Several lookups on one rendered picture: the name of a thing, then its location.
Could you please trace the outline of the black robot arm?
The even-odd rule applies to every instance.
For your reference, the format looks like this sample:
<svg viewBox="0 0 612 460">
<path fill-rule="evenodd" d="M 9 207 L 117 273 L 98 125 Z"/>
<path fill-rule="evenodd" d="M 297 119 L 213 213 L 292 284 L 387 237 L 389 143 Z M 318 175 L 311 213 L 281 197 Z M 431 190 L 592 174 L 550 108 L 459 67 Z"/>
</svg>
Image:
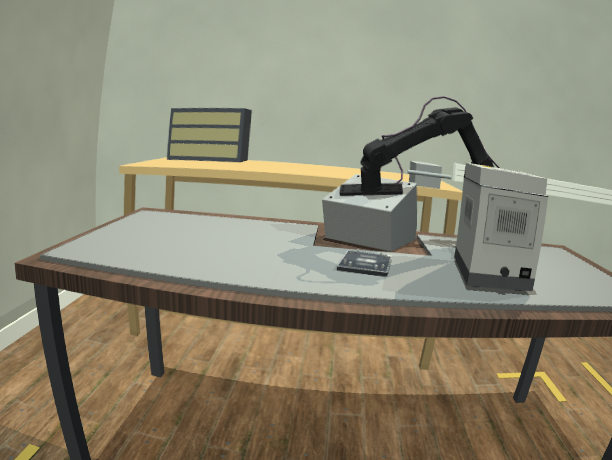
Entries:
<svg viewBox="0 0 612 460">
<path fill-rule="evenodd" d="M 453 111 L 452 109 L 458 110 Z M 451 114 L 454 112 L 456 114 Z M 435 118 L 436 120 L 434 120 Z M 473 127 L 472 119 L 473 117 L 470 113 L 463 112 L 462 109 L 457 107 L 436 109 L 428 115 L 428 118 L 425 118 L 414 127 L 395 136 L 386 137 L 381 140 L 376 139 L 368 143 L 363 149 L 363 157 L 361 159 L 361 165 L 363 166 L 360 169 L 362 185 L 342 184 L 340 185 L 340 196 L 403 194 L 401 183 L 381 184 L 381 167 L 392 162 L 392 159 L 402 152 L 428 139 L 439 135 L 452 134 L 455 131 L 459 132 L 470 154 L 472 164 L 494 167 Z"/>
</svg>

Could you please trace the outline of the grey heat sealer housing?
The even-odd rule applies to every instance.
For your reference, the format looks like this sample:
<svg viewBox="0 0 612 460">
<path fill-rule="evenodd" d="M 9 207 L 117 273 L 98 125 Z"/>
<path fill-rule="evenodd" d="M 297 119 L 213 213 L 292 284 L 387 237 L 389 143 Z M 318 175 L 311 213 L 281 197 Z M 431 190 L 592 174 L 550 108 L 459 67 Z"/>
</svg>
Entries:
<svg viewBox="0 0 612 460">
<path fill-rule="evenodd" d="M 465 166 L 454 255 L 466 285 L 533 291 L 547 179 L 473 165 Z"/>
</svg>

